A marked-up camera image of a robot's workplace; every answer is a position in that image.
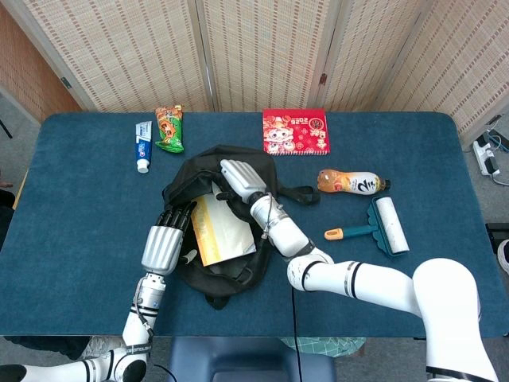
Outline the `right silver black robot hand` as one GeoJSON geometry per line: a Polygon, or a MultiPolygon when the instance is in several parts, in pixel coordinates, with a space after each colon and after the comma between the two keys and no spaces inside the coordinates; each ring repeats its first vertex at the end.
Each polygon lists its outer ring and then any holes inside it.
{"type": "Polygon", "coordinates": [[[235,193],[241,197],[243,203],[248,204],[249,198],[255,193],[264,194],[266,192],[266,183],[249,163],[222,159],[220,167],[223,177],[235,193]]]}

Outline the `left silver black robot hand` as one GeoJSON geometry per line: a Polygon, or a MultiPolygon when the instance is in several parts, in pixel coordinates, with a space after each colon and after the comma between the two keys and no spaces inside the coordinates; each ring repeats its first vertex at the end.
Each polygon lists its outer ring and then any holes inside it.
{"type": "Polygon", "coordinates": [[[171,208],[160,214],[149,231],[142,256],[142,267],[146,271],[169,275],[178,264],[187,265],[196,258],[196,249],[181,254],[185,233],[196,205],[192,201],[184,207],[171,208]]]}

